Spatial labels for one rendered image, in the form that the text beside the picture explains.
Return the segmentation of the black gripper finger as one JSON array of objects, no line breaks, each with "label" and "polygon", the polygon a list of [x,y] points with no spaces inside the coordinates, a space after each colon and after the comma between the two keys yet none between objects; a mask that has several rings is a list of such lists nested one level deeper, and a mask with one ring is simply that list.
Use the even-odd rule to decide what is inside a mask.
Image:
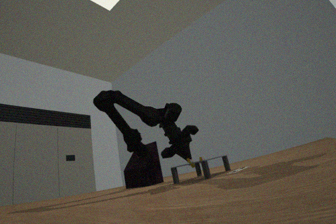
[{"label": "black gripper finger", "polygon": [[188,157],[185,155],[185,153],[183,152],[182,148],[174,148],[174,149],[171,150],[171,153],[176,153],[181,158],[183,158],[183,159],[185,159],[187,161]]},{"label": "black gripper finger", "polygon": [[191,141],[191,139],[183,139],[183,140],[181,140],[181,142],[178,145],[182,148],[182,150],[185,153],[185,155],[189,159],[192,159],[191,153],[190,153],[190,148],[189,148],[190,141]]}]

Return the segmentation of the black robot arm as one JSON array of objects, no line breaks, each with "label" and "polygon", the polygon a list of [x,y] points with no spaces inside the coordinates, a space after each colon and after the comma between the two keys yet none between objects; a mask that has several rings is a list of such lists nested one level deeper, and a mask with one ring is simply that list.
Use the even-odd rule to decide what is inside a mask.
[{"label": "black robot arm", "polygon": [[134,152],[139,158],[147,156],[150,147],[145,146],[141,141],[141,133],[137,129],[132,129],[123,117],[114,107],[114,103],[131,111],[144,122],[146,125],[153,127],[158,124],[159,128],[165,130],[176,125],[182,107],[177,103],[166,103],[164,108],[156,109],[151,106],[143,106],[133,99],[122,94],[121,91],[101,91],[93,100],[94,105],[103,112],[106,112],[112,122],[121,131],[124,141],[127,144],[127,150]]}]

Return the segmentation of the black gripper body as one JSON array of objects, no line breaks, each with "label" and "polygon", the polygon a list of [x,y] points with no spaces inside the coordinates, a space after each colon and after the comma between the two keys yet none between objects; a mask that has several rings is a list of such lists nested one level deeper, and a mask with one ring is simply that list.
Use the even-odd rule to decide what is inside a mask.
[{"label": "black gripper body", "polygon": [[180,148],[178,144],[181,142],[181,140],[189,139],[190,134],[195,135],[199,131],[196,126],[191,125],[187,125],[182,130],[182,132],[180,132],[179,130],[181,129],[178,128],[176,125],[171,125],[165,130],[164,135],[168,137],[168,139],[170,140],[169,144],[172,144],[172,146],[163,149],[163,151],[161,152],[161,156],[163,159],[172,158],[175,153],[171,153],[171,150],[174,148]]}]

